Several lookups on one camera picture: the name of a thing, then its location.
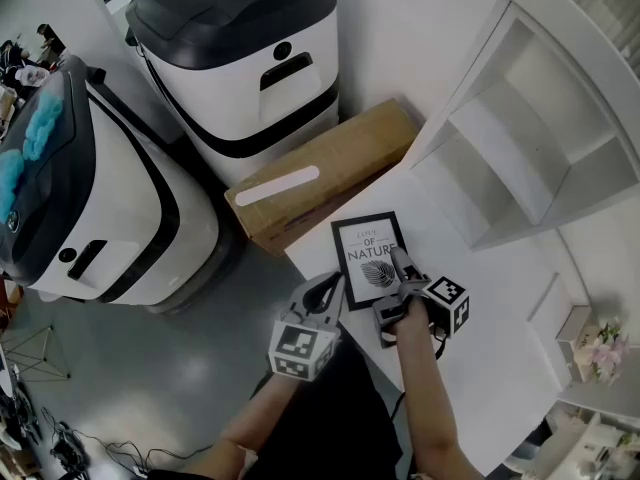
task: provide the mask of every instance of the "leaf illustration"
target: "leaf illustration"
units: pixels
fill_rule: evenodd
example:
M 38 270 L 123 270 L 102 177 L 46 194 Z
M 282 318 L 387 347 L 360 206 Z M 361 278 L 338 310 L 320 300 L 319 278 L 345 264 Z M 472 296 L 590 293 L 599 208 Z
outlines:
M 396 278 L 396 270 L 386 261 L 371 260 L 360 265 L 364 277 L 374 286 L 387 288 Z

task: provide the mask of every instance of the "cardboard box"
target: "cardboard box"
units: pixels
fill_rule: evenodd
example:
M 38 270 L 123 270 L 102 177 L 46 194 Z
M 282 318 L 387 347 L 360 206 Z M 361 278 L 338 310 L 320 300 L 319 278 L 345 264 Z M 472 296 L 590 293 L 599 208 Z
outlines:
M 247 236 L 275 256 L 398 163 L 418 134 L 395 100 L 336 126 L 225 193 Z
M 12 108 L 16 101 L 16 94 L 14 91 L 9 91 L 4 87 L 0 87 L 0 119 L 7 121 L 13 114 Z
M 40 471 L 38 459 L 30 449 L 13 450 L 2 445 L 0 446 L 0 461 L 16 477 L 33 475 Z

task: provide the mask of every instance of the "black clothing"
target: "black clothing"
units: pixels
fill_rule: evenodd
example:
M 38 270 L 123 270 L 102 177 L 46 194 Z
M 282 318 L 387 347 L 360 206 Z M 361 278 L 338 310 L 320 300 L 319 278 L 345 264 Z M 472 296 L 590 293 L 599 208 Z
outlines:
M 18 69 L 24 67 L 24 59 L 22 58 L 22 48 L 13 45 L 0 55 L 0 67 L 6 72 L 8 68 L 16 67 Z
M 53 41 L 51 41 L 51 44 L 49 45 L 53 53 L 55 53 L 56 55 L 60 55 L 64 51 L 64 43 L 60 41 L 60 38 L 49 25 L 44 28 L 42 35 L 47 41 L 49 39 L 53 39 Z
M 244 478 L 395 480 L 401 455 L 393 422 L 364 359 L 345 341 L 320 376 L 300 386 Z M 148 480 L 201 478 L 152 471 Z

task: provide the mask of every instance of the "wire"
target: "wire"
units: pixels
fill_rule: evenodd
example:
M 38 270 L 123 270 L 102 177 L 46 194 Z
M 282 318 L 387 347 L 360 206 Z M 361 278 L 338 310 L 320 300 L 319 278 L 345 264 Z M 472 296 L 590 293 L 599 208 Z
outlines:
M 436 361 L 438 359 L 440 359 L 440 356 L 444 353 L 444 347 L 447 345 L 447 338 L 446 336 L 442 337 L 442 338 L 438 338 L 437 336 L 434 337 L 436 338 L 436 341 L 440 342 L 440 347 L 438 347 L 438 350 L 436 350 Z
M 204 451 L 207 451 L 208 449 L 210 449 L 213 446 L 213 444 L 210 444 L 208 446 L 205 446 L 203 448 L 199 448 L 196 451 L 194 451 L 193 453 L 190 453 L 189 455 L 186 456 L 181 456 L 178 455 L 176 453 L 170 452 L 169 450 L 163 450 L 162 448 L 151 448 L 149 450 L 149 452 L 147 453 L 147 457 L 144 460 L 144 466 L 145 469 L 149 469 L 148 465 L 149 465 L 149 460 L 151 458 L 151 452 L 159 452 L 159 453 L 164 453 L 165 455 L 168 455 L 169 457 L 173 457 L 174 459 L 180 459 L 180 460 L 189 460 L 191 457 L 193 457 L 194 455 L 197 455 L 199 453 L 202 453 Z
M 179 460 L 188 460 L 191 457 L 197 455 L 198 453 L 202 453 L 208 449 L 210 449 L 213 444 L 210 444 L 208 446 L 205 446 L 203 448 L 198 448 L 197 450 L 195 450 L 194 452 L 190 453 L 189 455 L 178 455 L 177 453 L 173 453 L 172 451 L 169 450 L 165 450 L 163 448 L 151 448 L 148 452 L 146 457 L 143 459 L 142 458 L 142 453 L 140 452 L 140 449 L 135 445 L 135 443 L 133 441 L 125 441 L 123 443 L 105 443 L 102 439 L 95 437 L 95 436 L 90 436 L 88 434 L 85 434 L 84 432 L 80 432 L 79 430 L 76 429 L 72 429 L 72 428 L 65 428 L 63 427 L 60 423 L 58 423 L 56 421 L 56 419 L 54 418 L 53 414 L 51 414 L 51 412 L 49 411 L 49 409 L 47 409 L 46 407 L 43 407 L 41 409 L 42 412 L 42 417 L 45 420 L 45 422 L 51 427 L 53 433 L 51 434 L 51 443 L 53 445 L 53 440 L 54 437 L 58 437 L 58 439 L 60 439 L 61 434 L 63 434 L 64 432 L 67 433 L 71 433 L 74 436 L 79 435 L 84 437 L 85 439 L 93 439 L 94 441 L 97 441 L 98 443 L 100 443 L 100 445 L 104 448 L 105 452 L 107 453 L 107 456 L 116 464 L 118 464 L 119 466 L 123 467 L 124 469 L 126 469 L 129 473 L 131 473 L 132 475 L 136 475 L 137 473 L 129 468 L 128 466 L 126 466 L 125 464 L 123 464 L 120 460 L 118 460 L 120 457 L 128 457 L 133 464 L 138 467 L 141 470 L 145 470 L 145 471 L 150 471 L 151 469 L 155 469 L 155 465 L 153 464 L 152 460 L 151 460 L 151 454 L 153 452 L 156 453 L 163 453 L 169 457 L 172 457 L 174 459 L 179 459 Z M 131 446 L 133 447 L 133 449 L 135 450 L 135 453 L 129 453 L 126 451 L 122 451 L 121 449 L 124 448 L 125 446 Z
M 391 421 L 393 421 L 396 417 L 396 414 L 398 414 L 398 409 L 400 409 L 400 404 L 402 403 L 403 400 L 404 400 L 404 391 L 400 393 L 400 396 L 398 397 L 398 401 L 396 402 L 396 405 L 393 408 L 393 411 L 391 412 Z

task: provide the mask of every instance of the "blue fabric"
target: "blue fabric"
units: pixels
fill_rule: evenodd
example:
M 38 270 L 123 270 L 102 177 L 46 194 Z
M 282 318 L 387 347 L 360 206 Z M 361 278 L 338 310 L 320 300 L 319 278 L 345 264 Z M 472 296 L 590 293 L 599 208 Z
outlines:
M 17 149 L 9 149 L 0 154 L 0 223 L 7 222 L 13 203 L 15 189 L 24 171 L 24 159 Z
M 60 114 L 62 100 L 50 92 L 41 91 L 38 108 L 31 116 L 25 134 L 27 138 L 22 146 L 25 160 L 35 161 L 40 158 Z

